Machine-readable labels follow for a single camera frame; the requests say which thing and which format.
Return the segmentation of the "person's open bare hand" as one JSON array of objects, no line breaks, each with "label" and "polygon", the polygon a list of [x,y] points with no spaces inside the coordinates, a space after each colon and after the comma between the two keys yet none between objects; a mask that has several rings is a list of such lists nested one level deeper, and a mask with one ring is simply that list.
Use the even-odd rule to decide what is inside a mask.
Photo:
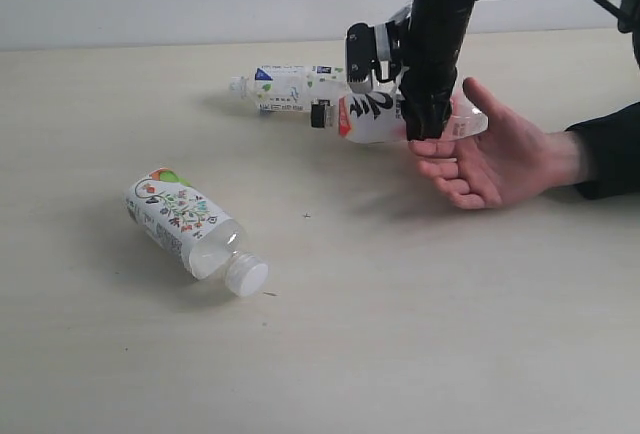
[{"label": "person's open bare hand", "polygon": [[474,78],[464,80],[463,92],[487,115],[486,131],[457,141],[408,143],[419,172],[454,206],[505,208],[593,179],[595,167],[577,134],[544,132]]}]

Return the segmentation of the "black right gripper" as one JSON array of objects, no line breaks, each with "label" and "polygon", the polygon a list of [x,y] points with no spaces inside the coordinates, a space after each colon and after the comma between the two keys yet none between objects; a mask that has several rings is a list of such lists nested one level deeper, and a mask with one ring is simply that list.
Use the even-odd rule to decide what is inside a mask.
[{"label": "black right gripper", "polygon": [[457,63],[478,0],[413,0],[404,38],[401,114],[409,141],[440,139],[451,116]]}]

